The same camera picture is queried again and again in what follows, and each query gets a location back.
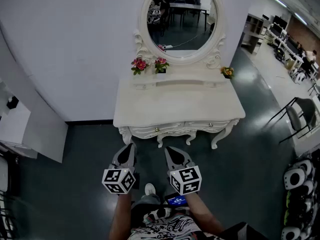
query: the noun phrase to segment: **vanity table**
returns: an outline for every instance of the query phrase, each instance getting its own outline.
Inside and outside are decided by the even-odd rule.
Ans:
[[[225,19],[221,0],[216,5],[217,24],[203,47],[195,51],[160,50],[149,35],[147,15],[152,0],[145,0],[134,32],[137,57],[150,67],[141,75],[119,81],[113,125],[124,143],[132,136],[140,139],[157,137],[158,147],[166,136],[188,135],[186,144],[197,131],[218,133],[211,142],[227,137],[246,114],[229,79],[220,73],[220,48],[224,44]],[[165,74],[155,74],[154,62],[164,58],[170,64]]]

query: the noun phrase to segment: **ornate mirror frame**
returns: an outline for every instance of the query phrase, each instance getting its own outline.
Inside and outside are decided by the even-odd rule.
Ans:
[[[151,62],[158,57],[166,59],[172,65],[191,65],[202,62],[209,69],[220,68],[219,48],[224,44],[225,35],[225,10],[222,0],[213,0],[217,12],[217,24],[214,32],[207,42],[195,53],[186,57],[173,57],[162,52],[152,41],[147,25],[148,9],[152,0],[144,0],[141,14],[138,18],[138,28],[134,32],[137,46],[137,56],[149,59]]]

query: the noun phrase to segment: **ceiling light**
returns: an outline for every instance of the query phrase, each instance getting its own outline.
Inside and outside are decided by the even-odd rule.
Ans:
[[[294,13],[294,15],[295,15],[304,25],[307,25],[307,23],[304,21],[303,18],[301,18],[301,17],[299,16],[299,14]]]
[[[287,8],[287,6],[283,3],[283,2],[281,2],[280,0],[275,0],[275,1],[277,1],[280,5],[282,5],[283,7],[285,7],[285,8]]]

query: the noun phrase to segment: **smartphone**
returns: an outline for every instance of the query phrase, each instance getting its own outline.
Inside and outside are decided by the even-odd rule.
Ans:
[[[183,195],[179,195],[178,193],[167,195],[165,200],[170,206],[186,206],[187,204],[185,197]]]

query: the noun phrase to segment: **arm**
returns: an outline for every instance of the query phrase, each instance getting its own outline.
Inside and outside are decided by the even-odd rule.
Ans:
[[[110,240],[127,240],[131,230],[131,193],[118,197],[110,229]]]
[[[205,203],[196,193],[186,194],[184,197],[189,205],[196,224],[203,232],[218,236],[224,231],[221,223],[213,216]]]

